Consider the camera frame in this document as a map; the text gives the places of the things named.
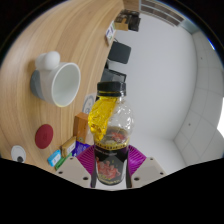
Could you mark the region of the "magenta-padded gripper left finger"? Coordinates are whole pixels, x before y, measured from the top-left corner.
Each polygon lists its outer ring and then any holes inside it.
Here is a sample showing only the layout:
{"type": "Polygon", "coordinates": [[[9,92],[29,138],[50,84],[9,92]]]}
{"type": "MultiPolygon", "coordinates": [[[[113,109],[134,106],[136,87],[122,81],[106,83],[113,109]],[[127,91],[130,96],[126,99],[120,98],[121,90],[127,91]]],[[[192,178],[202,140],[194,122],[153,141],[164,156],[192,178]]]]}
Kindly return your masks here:
{"type": "Polygon", "coordinates": [[[68,157],[56,175],[84,188],[96,186],[94,147],[90,146],[77,157],[68,157]]]}

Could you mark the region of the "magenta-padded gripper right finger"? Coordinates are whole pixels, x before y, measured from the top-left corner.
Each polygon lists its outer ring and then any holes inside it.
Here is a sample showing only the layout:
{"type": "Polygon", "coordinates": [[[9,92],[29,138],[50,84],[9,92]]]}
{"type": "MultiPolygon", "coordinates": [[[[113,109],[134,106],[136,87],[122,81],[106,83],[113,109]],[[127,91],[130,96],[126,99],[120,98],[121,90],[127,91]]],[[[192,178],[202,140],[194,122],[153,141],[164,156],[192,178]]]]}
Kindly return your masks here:
{"type": "Polygon", "coordinates": [[[129,146],[126,186],[128,188],[140,188],[162,177],[166,172],[153,157],[146,157],[133,146],[129,146]]]}

